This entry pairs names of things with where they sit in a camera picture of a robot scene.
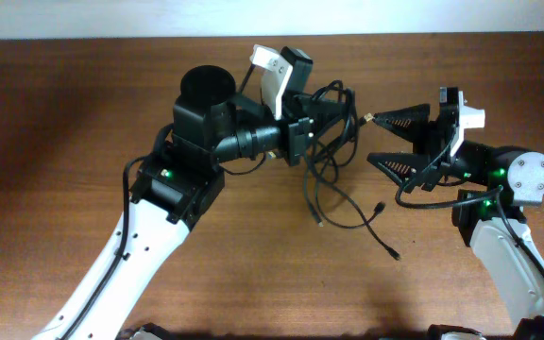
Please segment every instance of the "cable connector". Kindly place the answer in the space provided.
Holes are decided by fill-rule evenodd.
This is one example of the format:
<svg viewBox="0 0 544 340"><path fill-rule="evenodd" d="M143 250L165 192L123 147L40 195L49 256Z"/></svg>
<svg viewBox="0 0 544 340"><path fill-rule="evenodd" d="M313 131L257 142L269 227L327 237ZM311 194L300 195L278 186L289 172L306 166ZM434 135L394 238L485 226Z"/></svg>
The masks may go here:
<svg viewBox="0 0 544 340"><path fill-rule="evenodd" d="M398 252L394 250L394 248L392 248L391 246L385 246L385 250L387 250L389 255L393 257L394 260L400 261L400 254L398 254Z"/></svg>
<svg viewBox="0 0 544 340"><path fill-rule="evenodd" d="M373 113L367 113L364 116L360 117L360 119L358 119L358 125L363 126L364 124L372 120L373 120Z"/></svg>
<svg viewBox="0 0 544 340"><path fill-rule="evenodd" d="M377 203L377 205L375 206L375 214L380 214L383 212L383 210L385 209L385 203L383 202L379 202Z"/></svg>
<svg viewBox="0 0 544 340"><path fill-rule="evenodd" d="M310 210L310 213L312 214L312 218L314 219L314 221L316 221L318 226L319 227L324 227L324 224L322 223L322 218L320 218L320 215L318 214L318 212L314 208L314 205L312 203L310 203L310 202L308 202L308 209Z"/></svg>

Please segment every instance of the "white plastic mount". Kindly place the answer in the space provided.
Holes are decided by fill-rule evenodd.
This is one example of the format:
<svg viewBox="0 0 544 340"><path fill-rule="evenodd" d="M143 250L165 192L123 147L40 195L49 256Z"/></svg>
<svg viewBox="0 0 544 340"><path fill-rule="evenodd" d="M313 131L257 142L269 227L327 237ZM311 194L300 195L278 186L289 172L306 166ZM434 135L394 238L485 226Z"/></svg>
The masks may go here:
<svg viewBox="0 0 544 340"><path fill-rule="evenodd" d="M465 106L467 101L463 98L463 91L459 91L459 126L457 134L450 143L450 156L453 157L465 140L466 128L483 128L485 123L484 109L473 109Z"/></svg>
<svg viewBox="0 0 544 340"><path fill-rule="evenodd" d="M540 206L544 195L544 155L524 152L507 169L509 188L514 192L514 205Z"/></svg>
<svg viewBox="0 0 544 340"><path fill-rule="evenodd" d="M515 219L509 224L544 267L528 226ZM500 218L478 221L470 245L499 290L514 330L522 318L544 316L544 280Z"/></svg>
<svg viewBox="0 0 544 340"><path fill-rule="evenodd" d="M293 73L291 65L273 48L261 45L253 46L251 63L265 69L262 76L262 99L274 114L274 119L282 118L282 95Z"/></svg>
<svg viewBox="0 0 544 340"><path fill-rule="evenodd" d="M179 221L166 220L168 212L141 200L129 204L129 235L126 260L121 260L92 309L71 339L114 339L138 298L167 257L181 245L189 230ZM109 269L121 243L123 215L109 241L71 298L33 340L61 338L75 321L95 287Z"/></svg>

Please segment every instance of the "green led light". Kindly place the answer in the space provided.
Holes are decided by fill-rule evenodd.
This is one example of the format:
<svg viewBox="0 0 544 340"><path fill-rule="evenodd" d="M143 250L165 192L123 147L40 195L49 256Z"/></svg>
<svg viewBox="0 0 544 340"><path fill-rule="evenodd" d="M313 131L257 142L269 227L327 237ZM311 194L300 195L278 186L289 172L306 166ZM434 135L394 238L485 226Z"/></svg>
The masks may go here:
<svg viewBox="0 0 544 340"><path fill-rule="evenodd" d="M163 170L161 171L161 176L163 176L163 177L165 177L165 178L167 178L167 179L170 179L171 177L174 176L174 173L172 173L172 172L169 171L169 170L163 169Z"/></svg>
<svg viewBox="0 0 544 340"><path fill-rule="evenodd" d="M505 176L505 173L506 173L505 169L501 168L491 172L490 174L495 177L502 177L502 176Z"/></svg>

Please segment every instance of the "white wall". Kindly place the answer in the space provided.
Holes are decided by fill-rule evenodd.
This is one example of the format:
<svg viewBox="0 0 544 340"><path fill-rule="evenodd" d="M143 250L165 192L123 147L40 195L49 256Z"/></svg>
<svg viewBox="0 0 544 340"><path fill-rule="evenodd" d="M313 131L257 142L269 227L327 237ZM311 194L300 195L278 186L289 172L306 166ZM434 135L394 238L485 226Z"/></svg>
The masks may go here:
<svg viewBox="0 0 544 340"><path fill-rule="evenodd" d="M528 30L543 0L0 0L0 39Z"/></svg>

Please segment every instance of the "wooden table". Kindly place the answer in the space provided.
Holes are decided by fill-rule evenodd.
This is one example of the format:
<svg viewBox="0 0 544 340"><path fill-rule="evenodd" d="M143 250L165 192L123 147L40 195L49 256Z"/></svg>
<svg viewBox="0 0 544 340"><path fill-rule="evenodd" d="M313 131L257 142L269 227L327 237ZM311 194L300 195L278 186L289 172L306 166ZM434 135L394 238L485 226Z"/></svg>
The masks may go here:
<svg viewBox="0 0 544 340"><path fill-rule="evenodd" d="M0 41L0 339L35 334L92 265L122 209L122 166L172 119L183 74L217 64L240 81L254 43L306 51L314 59L307 90L343 79L360 114L429 102L435 117L438 88L458 85L470 106L486 110L486 128L468 132L470 140L544 153L544 33ZM366 213L387 202L374 228L401 262L364 229L319 228L303 200L303 165L270 161L227 177L127 325L357 335L435 323L509 333L503 303L451 212L400 209L396 186L366 162L373 151L410 146L366 126L339 185ZM456 191L407 198L454 199ZM359 222L349 204L321 195L333 217ZM526 214L544 257L544 205Z"/></svg>

